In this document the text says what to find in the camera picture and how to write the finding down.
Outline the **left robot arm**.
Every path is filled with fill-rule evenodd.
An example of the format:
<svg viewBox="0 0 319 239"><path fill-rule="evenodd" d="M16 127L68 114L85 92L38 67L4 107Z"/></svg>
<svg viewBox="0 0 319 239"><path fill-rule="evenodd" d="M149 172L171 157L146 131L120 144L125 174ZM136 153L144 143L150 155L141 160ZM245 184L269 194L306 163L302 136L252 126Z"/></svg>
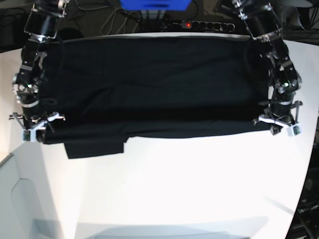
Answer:
<svg viewBox="0 0 319 239"><path fill-rule="evenodd" d="M270 85L273 93L263 114L253 120L254 124L269 124L272 135L286 129L289 136L301 134L298 122L301 101L294 101L301 87L301 77L290 59L289 51L281 36L281 24L272 5L267 0L234 0L234 11L243 20L252 40L261 44L261 55L269 62Z"/></svg>

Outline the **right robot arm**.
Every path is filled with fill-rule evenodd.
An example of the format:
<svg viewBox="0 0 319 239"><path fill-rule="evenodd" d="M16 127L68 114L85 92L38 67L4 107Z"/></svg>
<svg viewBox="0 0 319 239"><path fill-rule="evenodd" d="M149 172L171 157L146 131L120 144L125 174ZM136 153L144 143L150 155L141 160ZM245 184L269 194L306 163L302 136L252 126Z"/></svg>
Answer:
<svg viewBox="0 0 319 239"><path fill-rule="evenodd" d="M47 113L39 98L43 81L43 60L47 56L41 47L57 36L59 25L66 16L67 0L36 0L24 27L29 39L21 52L21 66L12 80L12 91L22 113L12 113L10 119L18 121L23 141L36 142L54 120L65 117L58 112Z"/></svg>

